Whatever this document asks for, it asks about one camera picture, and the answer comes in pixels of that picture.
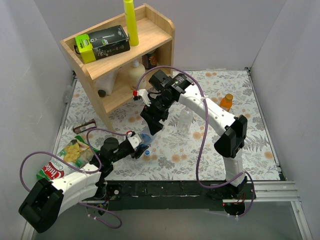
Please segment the blue label water bottle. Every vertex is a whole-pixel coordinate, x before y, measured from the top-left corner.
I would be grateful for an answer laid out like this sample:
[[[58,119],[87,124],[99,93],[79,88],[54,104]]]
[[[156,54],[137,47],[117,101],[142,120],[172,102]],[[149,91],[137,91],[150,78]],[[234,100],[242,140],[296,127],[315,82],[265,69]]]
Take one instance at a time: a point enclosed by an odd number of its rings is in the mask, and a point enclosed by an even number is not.
[[[139,133],[139,137],[141,138],[140,146],[150,146],[157,134],[151,134],[149,127],[146,125],[142,131]]]

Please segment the orange juice bottle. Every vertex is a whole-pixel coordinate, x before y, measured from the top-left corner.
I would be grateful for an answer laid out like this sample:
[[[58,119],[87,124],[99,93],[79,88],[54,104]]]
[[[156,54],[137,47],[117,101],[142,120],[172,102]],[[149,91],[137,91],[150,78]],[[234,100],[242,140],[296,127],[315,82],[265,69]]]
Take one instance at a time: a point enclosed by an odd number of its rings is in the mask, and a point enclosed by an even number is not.
[[[233,105],[233,101],[227,101],[225,99],[225,96],[221,99],[219,103],[219,106],[227,112],[231,110],[232,105]]]

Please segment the orange bottle cap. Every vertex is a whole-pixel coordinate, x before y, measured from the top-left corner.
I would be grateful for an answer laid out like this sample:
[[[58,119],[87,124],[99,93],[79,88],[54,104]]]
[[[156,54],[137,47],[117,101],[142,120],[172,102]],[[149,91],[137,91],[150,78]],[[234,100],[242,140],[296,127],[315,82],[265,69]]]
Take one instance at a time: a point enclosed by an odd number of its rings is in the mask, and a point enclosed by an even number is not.
[[[232,95],[232,94],[230,94],[230,93],[228,93],[228,94],[226,94],[225,95],[225,99],[227,100],[227,101],[232,101],[233,100],[233,98],[234,98],[234,96]]]

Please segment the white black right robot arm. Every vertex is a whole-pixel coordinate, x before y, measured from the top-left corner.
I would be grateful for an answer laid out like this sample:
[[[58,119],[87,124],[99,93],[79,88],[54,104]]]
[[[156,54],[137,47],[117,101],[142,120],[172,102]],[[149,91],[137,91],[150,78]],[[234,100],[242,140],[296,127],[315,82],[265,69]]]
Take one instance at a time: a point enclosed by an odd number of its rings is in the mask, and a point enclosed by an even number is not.
[[[155,135],[163,129],[162,123],[167,120],[169,108],[174,102],[192,110],[205,121],[206,131],[212,127],[218,134],[214,148],[222,156],[225,167],[224,183],[213,186],[202,184],[201,187],[213,191],[218,189],[220,194],[227,194],[232,199],[239,198],[245,192],[248,181],[242,161],[247,118],[234,116],[206,97],[200,84],[185,71],[179,71],[175,77],[166,75],[162,66],[154,67],[154,71],[148,82],[159,92],[156,98],[151,98],[146,89],[136,88],[133,91],[134,99],[143,99],[145,103],[140,115],[146,121],[150,134]]]

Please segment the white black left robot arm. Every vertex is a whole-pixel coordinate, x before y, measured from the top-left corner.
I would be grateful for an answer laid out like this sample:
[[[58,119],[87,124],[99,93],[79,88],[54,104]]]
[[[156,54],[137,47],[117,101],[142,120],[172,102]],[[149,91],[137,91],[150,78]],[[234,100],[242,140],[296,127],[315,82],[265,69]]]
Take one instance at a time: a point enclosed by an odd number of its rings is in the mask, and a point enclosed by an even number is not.
[[[106,196],[105,178],[113,171],[113,163],[127,156],[139,158],[149,143],[140,134],[126,137],[122,143],[107,138],[98,152],[82,168],[54,179],[42,178],[36,182],[18,212],[38,232],[47,231],[58,216],[82,200]]]

